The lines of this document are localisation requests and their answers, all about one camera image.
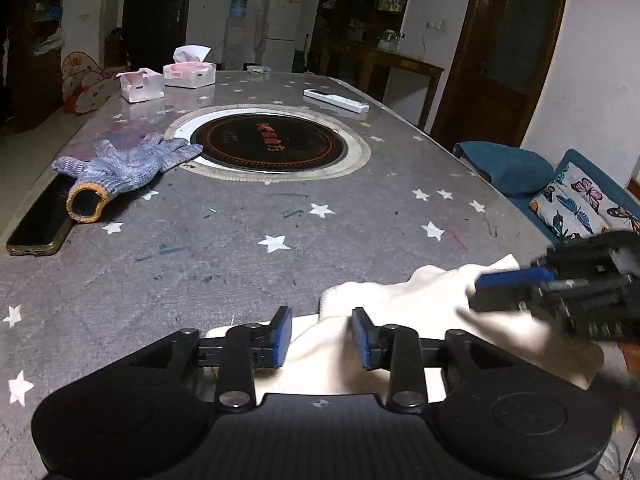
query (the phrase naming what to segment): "refrigerator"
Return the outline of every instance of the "refrigerator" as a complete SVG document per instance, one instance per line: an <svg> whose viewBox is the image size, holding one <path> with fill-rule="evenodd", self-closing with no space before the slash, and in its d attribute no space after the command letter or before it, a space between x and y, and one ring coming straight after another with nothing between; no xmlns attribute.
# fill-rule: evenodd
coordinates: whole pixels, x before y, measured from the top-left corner
<svg viewBox="0 0 640 480"><path fill-rule="evenodd" d="M263 0L256 61L274 72L291 72L302 0Z"/></svg>

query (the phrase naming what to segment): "smartphone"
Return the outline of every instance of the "smartphone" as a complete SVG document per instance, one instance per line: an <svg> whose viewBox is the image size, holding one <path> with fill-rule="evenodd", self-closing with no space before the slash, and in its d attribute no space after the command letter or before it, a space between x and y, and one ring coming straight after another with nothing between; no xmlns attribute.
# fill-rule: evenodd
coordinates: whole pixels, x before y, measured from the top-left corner
<svg viewBox="0 0 640 480"><path fill-rule="evenodd" d="M49 256L60 250L75 221L66 212L66 198L75 179L59 174L31 206L9 237L11 256Z"/></svg>

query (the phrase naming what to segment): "white remote control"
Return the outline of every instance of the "white remote control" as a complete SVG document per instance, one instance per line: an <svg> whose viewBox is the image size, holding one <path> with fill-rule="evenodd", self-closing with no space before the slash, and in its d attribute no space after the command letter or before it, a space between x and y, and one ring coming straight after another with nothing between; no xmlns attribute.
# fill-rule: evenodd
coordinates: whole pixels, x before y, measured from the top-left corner
<svg viewBox="0 0 640 480"><path fill-rule="evenodd" d="M353 99L347 99L341 95L328 94L327 92L322 92L320 90L305 90L305 96L344 108L351 112L356 112L357 114L363 114L369 111L369 105L365 103L354 101Z"/></svg>

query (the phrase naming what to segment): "gray knit glove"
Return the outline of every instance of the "gray knit glove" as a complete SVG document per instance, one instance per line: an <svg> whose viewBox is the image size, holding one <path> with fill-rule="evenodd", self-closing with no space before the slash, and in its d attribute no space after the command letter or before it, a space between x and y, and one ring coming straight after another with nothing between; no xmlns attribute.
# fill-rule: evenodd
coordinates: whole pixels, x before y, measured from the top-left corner
<svg viewBox="0 0 640 480"><path fill-rule="evenodd" d="M66 200L69 215L78 222L95 222L116 196L146 186L158 171L169 171L202 152L202 146L189 145L186 139L161 139L162 133L148 134L130 150L116 150L101 140L95 146L98 156L89 162L71 156L54 161L55 171L77 179Z"/></svg>

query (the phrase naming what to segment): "tissue box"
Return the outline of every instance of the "tissue box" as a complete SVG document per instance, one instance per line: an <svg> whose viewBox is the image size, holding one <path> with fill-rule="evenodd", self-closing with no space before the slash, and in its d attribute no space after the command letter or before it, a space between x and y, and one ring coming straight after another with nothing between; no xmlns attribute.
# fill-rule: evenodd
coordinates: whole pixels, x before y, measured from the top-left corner
<svg viewBox="0 0 640 480"><path fill-rule="evenodd" d="M216 82L216 67L211 63L187 61L164 67L164 84L182 88L200 88Z"/></svg>
<svg viewBox="0 0 640 480"><path fill-rule="evenodd" d="M164 77L149 68L118 74L122 96L130 103L164 97Z"/></svg>

